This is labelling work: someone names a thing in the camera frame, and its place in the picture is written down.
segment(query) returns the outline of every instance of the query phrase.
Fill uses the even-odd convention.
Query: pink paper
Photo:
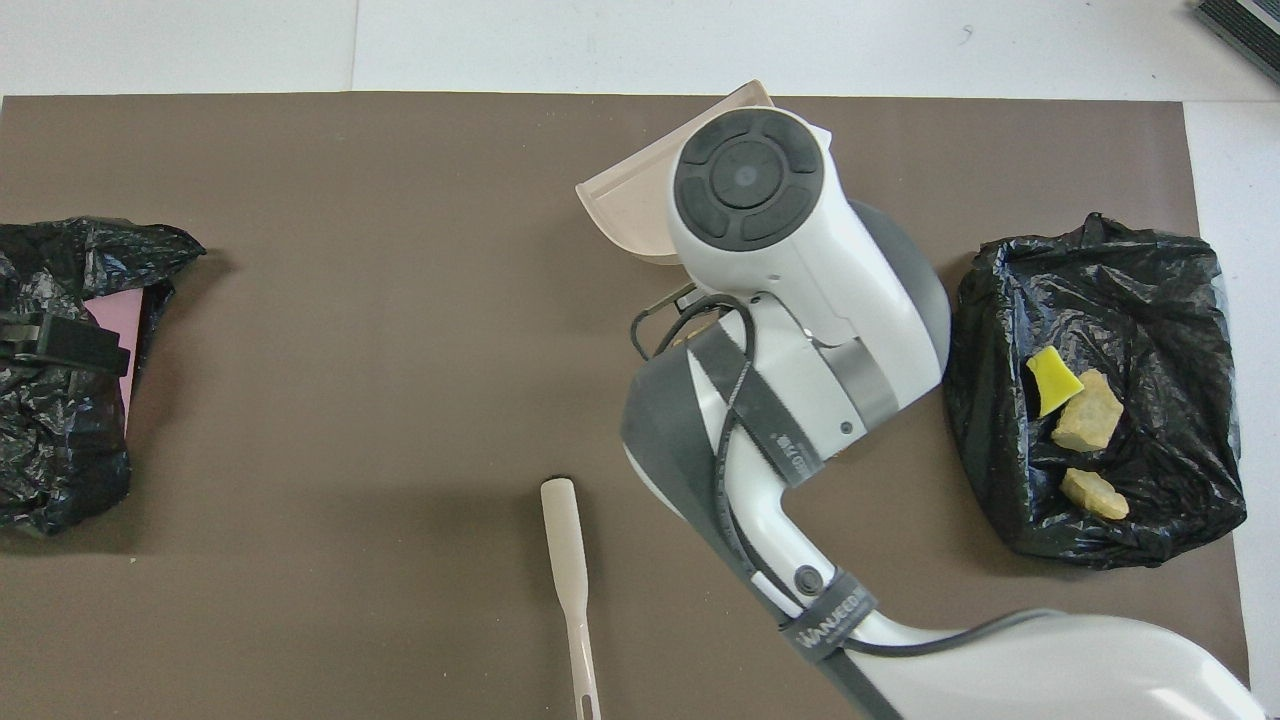
[[[120,347],[129,351],[129,372],[120,378],[120,397],[124,400],[124,418],[129,416],[129,396],[133,393],[133,365],[138,351],[138,322],[142,318],[142,291],[127,290],[95,297],[84,302],[99,325],[120,333]]]

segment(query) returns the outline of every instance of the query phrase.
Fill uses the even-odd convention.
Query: velcro strap
[[[690,348],[732,411],[788,487],[818,474],[822,455],[791,411],[718,323],[690,341]]]
[[[778,628],[809,662],[840,650],[849,633],[876,610],[876,598],[856,578],[836,568],[827,589],[795,620]]]

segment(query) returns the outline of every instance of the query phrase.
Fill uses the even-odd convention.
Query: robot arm
[[[788,487],[946,366],[937,277],[887,218],[846,202],[828,143],[772,108],[724,113],[686,142],[672,237],[704,305],[732,310],[636,374],[622,434],[637,474],[872,717],[1265,717],[1207,652],[1143,623],[893,623],[786,516]]]

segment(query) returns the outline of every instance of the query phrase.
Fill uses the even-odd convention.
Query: black trash bag
[[[1234,365],[1221,270],[1196,237],[1130,231],[1100,214],[1061,237],[982,247],[960,283],[943,392],[978,502],[1024,555],[1094,569],[1161,562],[1244,521]],[[1029,356],[1052,345],[1107,377],[1124,415],[1106,450],[1050,439]],[[1101,474],[1124,520],[1076,507],[1066,468]]]
[[[73,218],[0,224],[0,313],[97,325],[84,300],[143,288],[134,382],[170,277],[204,255],[186,232]],[[52,536],[129,492],[119,378],[60,364],[0,361],[0,527]]]

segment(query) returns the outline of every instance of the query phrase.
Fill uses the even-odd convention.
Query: brown mat
[[[0,533],[0,715],[568,717],[538,486],[579,483],[603,714],[844,717],[617,434],[632,314],[682,282],[573,184],[708,97],[8,97],[0,219],[168,223],[182,278],[134,396],[133,495]],[[955,287],[977,246],[1101,210],[1196,233],[1171,104],[780,99]],[[934,392],[788,500],[897,620],[1151,620],[1247,676],[1229,539],[1157,570],[1005,550]]]

